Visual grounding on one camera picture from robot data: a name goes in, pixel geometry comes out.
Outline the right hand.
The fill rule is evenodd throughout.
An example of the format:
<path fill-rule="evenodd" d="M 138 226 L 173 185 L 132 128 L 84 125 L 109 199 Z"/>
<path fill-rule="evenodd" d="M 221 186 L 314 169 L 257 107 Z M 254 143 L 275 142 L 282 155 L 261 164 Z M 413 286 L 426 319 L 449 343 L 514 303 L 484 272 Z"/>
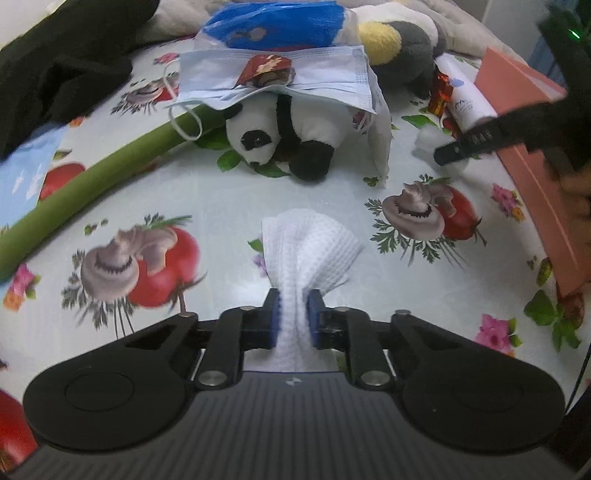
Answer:
<path fill-rule="evenodd" d="M 549 178 L 559 185 L 565 206 L 571 217 L 576 220 L 590 219 L 590 162 L 572 174 L 560 175 L 548 161 L 544 167 Z"/>

